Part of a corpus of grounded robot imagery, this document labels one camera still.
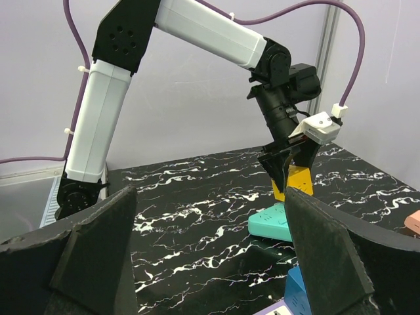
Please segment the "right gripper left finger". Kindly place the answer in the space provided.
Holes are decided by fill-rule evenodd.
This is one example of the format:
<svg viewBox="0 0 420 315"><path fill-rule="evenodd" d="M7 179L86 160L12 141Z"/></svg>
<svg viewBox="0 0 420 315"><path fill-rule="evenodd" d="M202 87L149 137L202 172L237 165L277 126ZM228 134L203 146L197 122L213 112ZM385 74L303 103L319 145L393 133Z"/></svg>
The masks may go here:
<svg viewBox="0 0 420 315"><path fill-rule="evenodd" d="M2 314L136 314L130 239L137 193L1 242Z"/></svg>

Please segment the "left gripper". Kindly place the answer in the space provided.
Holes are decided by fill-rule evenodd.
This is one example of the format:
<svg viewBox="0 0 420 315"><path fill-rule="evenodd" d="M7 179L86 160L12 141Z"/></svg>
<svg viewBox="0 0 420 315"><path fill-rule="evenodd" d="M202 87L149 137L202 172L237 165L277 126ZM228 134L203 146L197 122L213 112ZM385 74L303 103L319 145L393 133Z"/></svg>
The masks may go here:
<svg viewBox="0 0 420 315"><path fill-rule="evenodd" d="M258 161L279 192L283 193L287 186L289 164L311 169L322 145L304 135L288 138L299 123L299 111L288 99L258 98L257 103L273 138L273 142L262 147Z"/></svg>

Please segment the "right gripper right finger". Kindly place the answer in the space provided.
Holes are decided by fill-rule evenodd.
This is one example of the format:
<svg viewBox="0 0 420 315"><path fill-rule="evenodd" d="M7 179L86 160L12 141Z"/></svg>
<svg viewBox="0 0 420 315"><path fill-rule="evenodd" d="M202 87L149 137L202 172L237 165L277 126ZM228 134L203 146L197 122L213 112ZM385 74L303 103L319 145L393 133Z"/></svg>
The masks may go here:
<svg viewBox="0 0 420 315"><path fill-rule="evenodd" d="M296 188L285 213L313 314L419 313L419 239Z"/></svg>

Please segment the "yellow cube socket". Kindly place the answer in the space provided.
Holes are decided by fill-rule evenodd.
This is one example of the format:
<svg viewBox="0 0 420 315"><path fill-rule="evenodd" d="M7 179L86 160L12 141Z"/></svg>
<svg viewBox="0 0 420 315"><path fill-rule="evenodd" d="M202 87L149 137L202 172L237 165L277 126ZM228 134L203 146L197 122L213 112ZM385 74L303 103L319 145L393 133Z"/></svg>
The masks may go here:
<svg viewBox="0 0 420 315"><path fill-rule="evenodd" d="M289 166L289 174L287 178L287 186L294 187L305 194L310 196L313 195L313 185L310 174L310 169L308 167L298 167L296 165ZM274 193L274 198L277 201L285 201L285 194L278 190L274 180L272 180L272 188Z"/></svg>

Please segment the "blue cube plug adapter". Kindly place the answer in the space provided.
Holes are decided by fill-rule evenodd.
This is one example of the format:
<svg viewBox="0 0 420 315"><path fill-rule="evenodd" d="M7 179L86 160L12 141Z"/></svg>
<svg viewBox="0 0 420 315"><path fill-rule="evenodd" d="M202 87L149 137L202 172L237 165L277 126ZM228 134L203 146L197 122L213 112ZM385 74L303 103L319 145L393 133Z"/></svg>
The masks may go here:
<svg viewBox="0 0 420 315"><path fill-rule="evenodd" d="M283 299L292 314L312 314L299 266L293 267L287 273Z"/></svg>

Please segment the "salmon pink small adapter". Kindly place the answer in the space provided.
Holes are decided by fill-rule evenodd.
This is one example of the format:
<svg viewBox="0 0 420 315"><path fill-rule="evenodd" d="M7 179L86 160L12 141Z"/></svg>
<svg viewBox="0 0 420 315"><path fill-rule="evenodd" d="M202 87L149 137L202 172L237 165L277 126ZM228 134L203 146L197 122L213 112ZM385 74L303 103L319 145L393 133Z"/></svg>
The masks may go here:
<svg viewBox="0 0 420 315"><path fill-rule="evenodd" d="M410 214L404 221L405 226L416 234L420 234L420 210Z"/></svg>

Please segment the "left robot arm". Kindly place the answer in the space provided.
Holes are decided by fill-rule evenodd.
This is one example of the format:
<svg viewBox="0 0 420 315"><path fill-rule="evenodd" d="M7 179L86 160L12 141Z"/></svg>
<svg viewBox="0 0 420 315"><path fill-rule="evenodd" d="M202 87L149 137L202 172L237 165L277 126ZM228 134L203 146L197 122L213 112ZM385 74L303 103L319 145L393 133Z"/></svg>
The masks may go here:
<svg viewBox="0 0 420 315"><path fill-rule="evenodd" d="M318 145L296 133L298 104L317 98L314 66L205 1L119 1L101 20L82 80L56 219L98 201L123 104L142 106L148 163L269 140L264 166L280 188L286 160L309 166Z"/></svg>

